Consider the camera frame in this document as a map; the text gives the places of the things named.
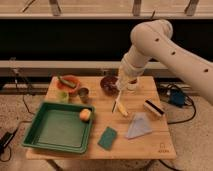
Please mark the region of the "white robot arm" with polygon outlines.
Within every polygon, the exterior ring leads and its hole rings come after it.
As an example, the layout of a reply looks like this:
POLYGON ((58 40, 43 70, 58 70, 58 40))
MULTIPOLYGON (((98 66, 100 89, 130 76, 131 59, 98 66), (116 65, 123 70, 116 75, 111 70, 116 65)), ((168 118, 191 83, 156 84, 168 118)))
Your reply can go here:
POLYGON ((130 34, 131 47, 121 60, 117 88, 125 89, 154 58, 213 105, 213 63, 179 47, 171 41, 172 34, 168 20, 136 25, 130 34))

